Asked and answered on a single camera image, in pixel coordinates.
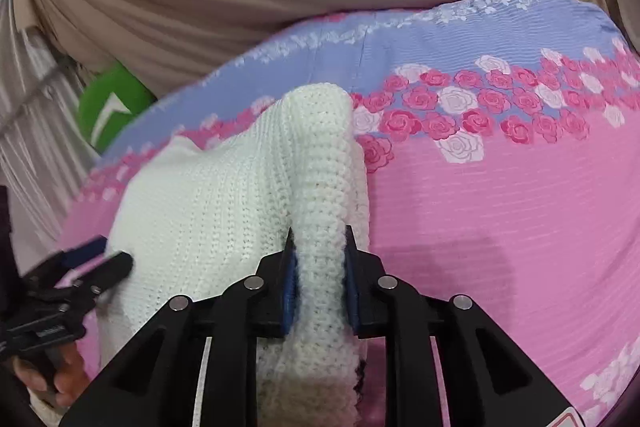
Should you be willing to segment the person's left hand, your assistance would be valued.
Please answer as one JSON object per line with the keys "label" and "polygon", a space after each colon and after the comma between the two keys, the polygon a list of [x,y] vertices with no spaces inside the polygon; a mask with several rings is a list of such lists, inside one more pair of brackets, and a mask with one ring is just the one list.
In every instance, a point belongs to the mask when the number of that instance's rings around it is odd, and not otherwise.
{"label": "person's left hand", "polygon": [[12,359],[12,367],[17,378],[37,395],[47,395],[57,407],[70,407],[87,389],[90,378],[85,371],[85,361],[76,343],[58,348],[62,362],[49,386],[35,366],[20,358]]}

